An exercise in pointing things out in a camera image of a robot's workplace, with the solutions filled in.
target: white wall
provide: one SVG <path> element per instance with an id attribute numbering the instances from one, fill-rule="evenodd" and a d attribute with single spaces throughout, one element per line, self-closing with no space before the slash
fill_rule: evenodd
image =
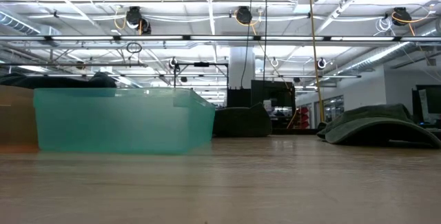
<path id="1" fill-rule="evenodd" d="M 345 110 L 386 103 L 383 66 L 376 67 L 374 72 L 363 72 L 360 75 L 362 77 L 359 79 L 343 79 L 338 82 L 337 88 L 323 88 L 322 99 L 343 95 Z M 305 94 L 296 98 L 296 105 L 314 105 L 317 101 L 318 93 Z"/>

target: exposed duct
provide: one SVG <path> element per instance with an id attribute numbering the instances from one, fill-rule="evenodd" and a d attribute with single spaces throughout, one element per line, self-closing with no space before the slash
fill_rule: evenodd
<path id="1" fill-rule="evenodd" d="M 439 37 L 441 36 L 441 19 L 436 19 L 430 23 L 418 28 L 419 36 Z M 389 62 L 398 57 L 415 52 L 418 46 L 414 42 L 400 42 L 385 48 L 376 48 L 361 57 L 351 61 L 351 65 L 342 67 L 338 71 L 334 70 L 329 75 L 343 74 L 352 70 L 363 71 L 367 68 L 373 68 L 377 65 Z"/>
<path id="2" fill-rule="evenodd" d="M 13 28 L 26 35 L 60 35 L 55 28 L 33 23 L 11 11 L 0 9 L 0 24 Z"/>

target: cardboard box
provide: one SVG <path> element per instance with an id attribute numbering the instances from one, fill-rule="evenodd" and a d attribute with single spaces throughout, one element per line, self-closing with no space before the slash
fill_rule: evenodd
<path id="1" fill-rule="evenodd" d="M 0 85 L 0 152 L 37 152 L 34 90 Z"/>

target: yellow cable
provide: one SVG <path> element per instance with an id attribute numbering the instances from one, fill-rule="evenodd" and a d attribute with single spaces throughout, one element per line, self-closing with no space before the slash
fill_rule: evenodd
<path id="1" fill-rule="evenodd" d="M 409 23 L 409 28 L 411 29 L 412 35 L 415 36 L 415 32 L 413 31 L 412 25 Z"/>
<path id="2" fill-rule="evenodd" d="M 259 23 L 260 21 L 255 21 L 254 23 L 250 23 L 250 24 L 243 24 L 243 23 L 241 23 L 238 19 L 237 19 L 237 10 L 236 11 L 234 11 L 234 18 L 235 18 L 235 20 L 239 23 L 239 24 L 241 24 L 242 26 L 254 26 L 254 25 L 256 25 L 257 23 Z"/>
<path id="3" fill-rule="evenodd" d="M 317 51 L 316 51 L 316 31 L 314 27 L 314 12 L 312 10 L 312 0 L 309 0 L 309 7 L 311 9 L 311 29 L 312 29 L 312 45 L 314 48 L 314 70 L 316 72 L 316 86 L 318 90 L 318 104 L 320 106 L 320 121 L 325 119 L 325 111 L 323 108 L 322 93 L 320 92 L 320 81 L 318 80 L 318 68 L 317 68 Z"/>
<path id="4" fill-rule="evenodd" d="M 422 21 L 422 20 L 427 19 L 427 17 L 429 17 L 429 15 L 430 15 L 430 12 L 427 14 L 426 17 L 423 17 L 423 18 L 421 18 L 421 19 L 414 20 L 414 21 L 405 21 L 405 20 L 402 20 L 402 19 L 398 19 L 398 18 L 394 17 L 394 14 L 396 14 L 396 12 L 392 13 L 392 18 L 394 18 L 394 19 L 397 20 L 397 21 L 401 21 L 401 22 L 403 22 L 403 23 L 416 23 L 416 22 L 419 22 L 419 21 Z"/>
<path id="5" fill-rule="evenodd" d="M 289 126 L 291 126 L 291 123 L 294 121 L 294 118 L 296 118 L 297 110 L 294 111 L 295 111 L 294 115 L 292 116 L 291 121 L 288 123 L 287 129 L 289 128 Z"/>
<path id="6" fill-rule="evenodd" d="M 250 26 L 251 26 L 252 29 L 253 29 L 253 33 L 254 33 L 254 35 L 257 35 L 256 29 L 254 28 L 254 25 L 255 25 L 256 23 L 258 23 L 258 22 L 260 22 L 260 21 L 257 21 L 257 22 L 255 22 L 255 23 L 253 23 L 253 24 L 250 24 Z M 286 88 L 289 90 L 289 94 L 292 95 L 292 89 L 289 88 L 287 82 L 283 79 L 283 77 L 282 77 L 282 76 L 280 75 L 280 73 L 277 71 L 277 68 L 271 63 L 271 60 L 270 60 L 270 59 L 268 58 L 268 56 L 265 54 L 265 49 L 263 48 L 263 46 L 262 46 L 262 44 L 260 43 L 260 41 L 258 41 L 258 43 L 259 43 L 260 48 L 262 49 L 263 54 L 265 55 L 265 58 L 263 58 L 263 59 L 267 59 L 267 60 L 268 60 L 269 64 L 270 64 L 270 65 L 273 67 L 273 69 L 277 72 L 278 76 L 282 79 L 283 83 L 285 83 Z M 287 129 L 288 129 L 288 127 L 291 125 L 292 121 L 294 120 L 294 117 L 296 117 L 296 114 L 294 114 L 293 118 L 292 118 L 291 121 L 289 122 L 289 124 L 288 124 L 288 126 L 287 126 Z"/>
<path id="7" fill-rule="evenodd" d="M 118 24 L 116 23 L 116 16 L 117 16 L 117 14 L 118 14 L 118 9 L 116 9 L 116 12 L 115 12 L 115 19 L 113 20 L 114 23 L 115 23 L 115 27 L 118 28 L 119 30 L 123 30 L 123 29 L 125 28 L 125 22 L 127 21 L 127 20 L 126 20 L 127 15 L 124 15 L 124 24 L 123 24 L 123 27 L 120 27 L 120 26 L 118 26 Z"/>

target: ceiling light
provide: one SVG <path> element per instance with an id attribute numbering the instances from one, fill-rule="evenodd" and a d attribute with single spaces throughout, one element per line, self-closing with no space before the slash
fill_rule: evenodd
<path id="1" fill-rule="evenodd" d="M 332 37 L 331 41 L 393 41 L 395 37 Z"/>
<path id="2" fill-rule="evenodd" d="M 323 70 L 326 67 L 326 61 L 324 58 L 321 58 L 319 61 L 317 61 L 317 67 L 319 70 Z"/>
<path id="3" fill-rule="evenodd" d="M 441 37 L 403 37 L 401 41 L 441 41 Z"/>
<path id="4" fill-rule="evenodd" d="M 44 41 L 41 36 L 0 36 L 0 41 Z"/>
<path id="5" fill-rule="evenodd" d="M 223 103 L 225 100 L 208 99 L 206 101 L 208 101 L 209 103 Z"/>
<path id="6" fill-rule="evenodd" d="M 360 78 L 360 75 L 340 75 L 340 76 L 326 76 L 325 79 L 323 80 L 328 80 L 328 79 L 357 79 Z"/>
<path id="7" fill-rule="evenodd" d="M 294 86 L 296 89 L 316 89 L 316 86 Z"/>
<path id="8" fill-rule="evenodd" d="M 274 66 L 274 67 L 276 67 L 278 65 L 278 60 L 275 57 L 271 61 L 271 65 Z"/>
<path id="9" fill-rule="evenodd" d="M 219 89 L 227 89 L 227 86 L 225 85 L 177 85 L 175 88 L 216 88 L 217 90 Z"/>
<path id="10" fill-rule="evenodd" d="M 19 67 L 23 68 L 23 69 L 31 70 L 31 71 L 34 71 L 34 72 L 50 72 L 48 69 L 42 68 L 40 66 L 22 65 L 22 66 L 19 66 Z"/>
<path id="11" fill-rule="evenodd" d="M 246 36 L 231 36 L 231 35 L 225 35 L 225 36 L 201 36 L 201 35 L 192 35 L 190 37 L 191 40 L 195 41 L 246 41 L 248 39 L 253 39 L 253 37 L 246 37 Z"/>
<path id="12" fill-rule="evenodd" d="M 121 33 L 118 31 L 118 30 L 110 30 L 111 32 L 115 32 L 115 33 L 117 33 L 118 35 L 121 35 Z"/>
<path id="13" fill-rule="evenodd" d="M 312 41 L 313 37 L 262 37 L 262 40 L 267 41 Z M 322 41 L 323 37 L 316 37 L 316 41 Z"/>
<path id="14" fill-rule="evenodd" d="M 93 77 L 93 74 L 27 74 L 28 77 Z"/>
<path id="15" fill-rule="evenodd" d="M 111 36 L 54 36 L 54 41 L 113 41 Z"/>
<path id="16" fill-rule="evenodd" d="M 121 37 L 124 41 L 164 41 L 164 40 L 182 40 L 182 35 L 125 35 Z"/>

